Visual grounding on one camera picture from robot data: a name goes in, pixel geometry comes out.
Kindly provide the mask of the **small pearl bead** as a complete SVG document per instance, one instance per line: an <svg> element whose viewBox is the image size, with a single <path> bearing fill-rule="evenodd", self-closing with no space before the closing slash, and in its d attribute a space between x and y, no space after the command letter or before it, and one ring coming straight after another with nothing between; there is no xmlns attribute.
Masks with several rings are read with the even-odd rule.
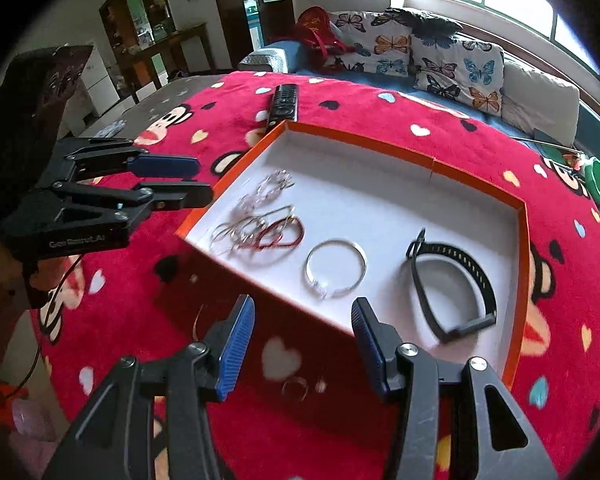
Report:
<svg viewBox="0 0 600 480"><path fill-rule="evenodd" d="M315 384L315 391L317 393L324 393L326 391L326 382L324 380L319 380L316 384Z"/></svg>

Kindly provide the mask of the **red monkey print blanket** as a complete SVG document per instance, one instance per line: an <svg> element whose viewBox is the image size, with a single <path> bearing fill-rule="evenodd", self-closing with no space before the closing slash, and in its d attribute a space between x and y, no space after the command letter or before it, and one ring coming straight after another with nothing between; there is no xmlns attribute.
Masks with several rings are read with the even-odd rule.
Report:
<svg viewBox="0 0 600 480"><path fill-rule="evenodd" d="M366 298L432 356L483 356L558 474L600 430L600 212L560 162L464 112L298 77L298 125L261 126L277 74L234 73L140 135L193 155L215 201L158 212L86 256L36 328L68 418L122 356L172 356L240 295L256 326L209 410L241 479L379 479L398 411L350 322Z"/></svg>

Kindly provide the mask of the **wooden display cabinet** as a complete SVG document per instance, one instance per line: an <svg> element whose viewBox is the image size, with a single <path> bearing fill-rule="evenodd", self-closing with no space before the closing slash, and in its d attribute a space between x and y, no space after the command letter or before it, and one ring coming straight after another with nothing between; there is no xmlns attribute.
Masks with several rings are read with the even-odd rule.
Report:
<svg viewBox="0 0 600 480"><path fill-rule="evenodd" d="M189 76L183 44L198 39L210 74L216 71L207 22L187 28L175 25L169 0L106 0L99 15L123 81L123 92L135 102L146 84L163 86L154 58L161 58L166 79Z"/></svg>

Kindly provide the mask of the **black remote control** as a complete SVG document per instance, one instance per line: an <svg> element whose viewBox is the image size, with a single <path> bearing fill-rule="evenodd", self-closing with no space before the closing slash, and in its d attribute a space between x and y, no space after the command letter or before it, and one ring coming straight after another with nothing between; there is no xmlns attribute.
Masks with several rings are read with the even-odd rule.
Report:
<svg viewBox="0 0 600 480"><path fill-rule="evenodd" d="M269 133L282 122L296 122L299 111L298 84L280 84L268 109L265 132Z"/></svg>

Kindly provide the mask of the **orange shallow box tray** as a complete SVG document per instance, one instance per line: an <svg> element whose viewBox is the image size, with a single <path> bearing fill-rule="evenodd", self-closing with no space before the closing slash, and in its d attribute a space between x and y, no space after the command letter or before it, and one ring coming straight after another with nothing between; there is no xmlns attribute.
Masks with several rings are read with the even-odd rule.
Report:
<svg viewBox="0 0 600 480"><path fill-rule="evenodd" d="M238 202L277 169L292 185L304 237L291 249L238 250L220 227ZM377 315L438 358L483 356L511 384L527 314L530 236L526 204L498 186L419 152L338 130L287 122L219 180L213 203L193 211L178 235L201 255L325 323L350 330L350 307L364 296ZM428 242L468 252L486 271L496 324L440 344L417 303L408 245Z"/></svg>

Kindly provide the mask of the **red bag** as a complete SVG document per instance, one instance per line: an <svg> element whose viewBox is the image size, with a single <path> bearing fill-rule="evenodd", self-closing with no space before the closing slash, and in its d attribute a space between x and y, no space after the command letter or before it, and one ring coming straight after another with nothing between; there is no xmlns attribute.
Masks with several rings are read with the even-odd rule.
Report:
<svg viewBox="0 0 600 480"><path fill-rule="evenodd" d="M304 10L294 25L294 32L297 39L309 48L310 62L315 68L324 66L330 56L355 51L334 34L328 13L320 6Z"/></svg>

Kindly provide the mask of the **butterfly cushion left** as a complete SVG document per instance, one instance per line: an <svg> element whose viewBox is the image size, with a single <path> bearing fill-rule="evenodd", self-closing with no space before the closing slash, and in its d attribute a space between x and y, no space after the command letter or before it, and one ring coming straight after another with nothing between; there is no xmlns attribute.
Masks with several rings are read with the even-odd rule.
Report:
<svg viewBox="0 0 600 480"><path fill-rule="evenodd" d="M329 12L332 32L351 52L331 55L326 67L334 72L407 77L412 57L413 29L399 13Z"/></svg>

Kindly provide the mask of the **butterfly cushion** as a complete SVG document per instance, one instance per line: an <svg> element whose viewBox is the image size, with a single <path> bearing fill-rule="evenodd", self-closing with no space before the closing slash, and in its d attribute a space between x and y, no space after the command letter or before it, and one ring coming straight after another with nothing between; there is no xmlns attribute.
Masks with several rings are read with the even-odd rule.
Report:
<svg viewBox="0 0 600 480"><path fill-rule="evenodd" d="M413 36L412 58L417 89L502 116L504 53L497 44L463 35Z"/></svg>
<svg viewBox="0 0 600 480"><path fill-rule="evenodd" d="M329 12L332 32L351 52L331 55L326 67L334 72L407 77L412 57L413 29L399 13Z"/></svg>

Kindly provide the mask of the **green bowl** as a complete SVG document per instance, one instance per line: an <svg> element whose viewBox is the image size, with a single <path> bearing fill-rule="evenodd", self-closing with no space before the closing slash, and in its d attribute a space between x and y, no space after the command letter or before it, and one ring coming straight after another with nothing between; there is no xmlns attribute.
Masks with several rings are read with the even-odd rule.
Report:
<svg viewBox="0 0 600 480"><path fill-rule="evenodd" d="M585 186L594 202L600 206L600 160L588 158L583 163Z"/></svg>

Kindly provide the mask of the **white cushion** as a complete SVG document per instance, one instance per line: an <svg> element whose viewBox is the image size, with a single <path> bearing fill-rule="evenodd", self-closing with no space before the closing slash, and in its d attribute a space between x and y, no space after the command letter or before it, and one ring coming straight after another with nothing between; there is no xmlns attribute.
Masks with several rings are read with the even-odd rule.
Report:
<svg viewBox="0 0 600 480"><path fill-rule="evenodd" d="M573 144L577 133L580 92L569 81L506 56L502 119L517 129L542 132L560 144Z"/></svg>

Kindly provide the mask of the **butterfly cushion right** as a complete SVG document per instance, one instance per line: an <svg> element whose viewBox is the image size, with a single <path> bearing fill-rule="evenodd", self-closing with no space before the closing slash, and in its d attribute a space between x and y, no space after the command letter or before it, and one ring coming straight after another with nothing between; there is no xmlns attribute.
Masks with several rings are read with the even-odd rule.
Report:
<svg viewBox="0 0 600 480"><path fill-rule="evenodd" d="M502 116L504 53L497 44L463 35L413 36L412 58L417 89Z"/></svg>

